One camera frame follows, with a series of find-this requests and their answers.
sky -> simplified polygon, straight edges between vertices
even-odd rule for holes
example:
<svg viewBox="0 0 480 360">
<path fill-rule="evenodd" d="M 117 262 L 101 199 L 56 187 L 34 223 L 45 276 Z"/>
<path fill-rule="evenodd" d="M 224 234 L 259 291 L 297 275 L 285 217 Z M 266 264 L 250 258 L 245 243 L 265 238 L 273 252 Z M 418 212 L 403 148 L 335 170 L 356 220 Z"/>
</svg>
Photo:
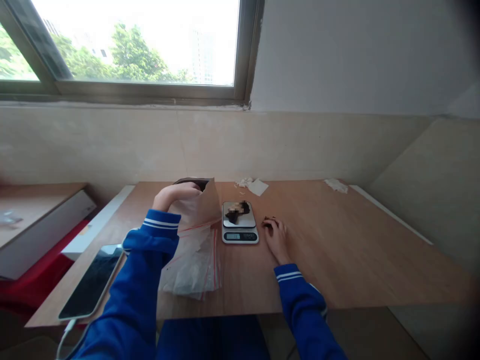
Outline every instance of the sky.
<svg viewBox="0 0 480 360">
<path fill-rule="evenodd" d="M 113 46 L 114 24 L 138 25 L 172 72 L 191 71 L 192 29 L 213 38 L 213 81 L 233 85 L 239 0 L 32 0 L 41 18 L 69 38 L 88 33 Z"/>
</svg>

digital kitchen scale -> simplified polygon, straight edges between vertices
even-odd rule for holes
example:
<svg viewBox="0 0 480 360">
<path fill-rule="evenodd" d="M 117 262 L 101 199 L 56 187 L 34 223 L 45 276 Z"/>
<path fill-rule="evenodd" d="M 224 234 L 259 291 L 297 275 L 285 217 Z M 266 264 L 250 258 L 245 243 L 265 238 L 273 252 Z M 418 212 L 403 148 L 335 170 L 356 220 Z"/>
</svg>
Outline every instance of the digital kitchen scale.
<svg viewBox="0 0 480 360">
<path fill-rule="evenodd" d="M 225 216 L 235 202 L 226 201 L 221 206 L 222 224 L 221 239 L 225 244 L 256 244 L 259 242 L 259 233 L 255 223 L 254 210 L 252 204 L 246 202 L 250 207 L 248 214 L 238 216 L 237 224 L 231 223 Z"/>
</svg>

right hand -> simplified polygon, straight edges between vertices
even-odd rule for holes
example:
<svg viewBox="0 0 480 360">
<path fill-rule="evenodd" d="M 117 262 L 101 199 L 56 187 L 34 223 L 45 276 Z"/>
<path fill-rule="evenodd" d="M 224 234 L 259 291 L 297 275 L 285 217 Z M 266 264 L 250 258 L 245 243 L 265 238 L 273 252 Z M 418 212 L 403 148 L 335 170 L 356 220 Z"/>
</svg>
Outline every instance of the right hand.
<svg viewBox="0 0 480 360">
<path fill-rule="evenodd" d="M 287 252 L 287 227 L 280 220 L 264 220 L 263 222 L 271 225 L 271 229 L 266 226 L 263 229 L 268 248 L 276 261 L 279 265 L 291 264 L 292 260 Z"/>
</svg>

window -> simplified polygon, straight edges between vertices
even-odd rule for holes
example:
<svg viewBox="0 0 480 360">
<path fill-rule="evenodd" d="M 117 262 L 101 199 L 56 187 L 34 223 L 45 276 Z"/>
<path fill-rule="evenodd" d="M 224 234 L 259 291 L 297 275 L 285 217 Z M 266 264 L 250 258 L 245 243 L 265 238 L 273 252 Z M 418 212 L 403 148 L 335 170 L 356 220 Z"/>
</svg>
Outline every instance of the window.
<svg viewBox="0 0 480 360">
<path fill-rule="evenodd" d="M 0 80 L 38 81 L 37 76 L 0 24 Z"/>
<path fill-rule="evenodd" d="M 20 79 L 41 83 L 13 86 L 0 73 L 0 99 L 246 105 L 263 7 L 264 0 L 0 0 L 0 70 L 21 64 L 4 60 L 5 35 L 23 61 Z"/>
</svg>

phone screen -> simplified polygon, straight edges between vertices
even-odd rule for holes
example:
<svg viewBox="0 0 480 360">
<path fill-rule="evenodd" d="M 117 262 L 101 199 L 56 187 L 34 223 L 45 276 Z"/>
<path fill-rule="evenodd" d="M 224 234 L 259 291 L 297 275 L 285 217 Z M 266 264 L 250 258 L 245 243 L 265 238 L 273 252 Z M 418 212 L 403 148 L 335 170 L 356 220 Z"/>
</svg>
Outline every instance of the phone screen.
<svg viewBox="0 0 480 360">
<path fill-rule="evenodd" d="M 101 247 L 60 312 L 60 320 L 87 317 L 94 312 L 120 256 L 120 244 Z"/>
</svg>

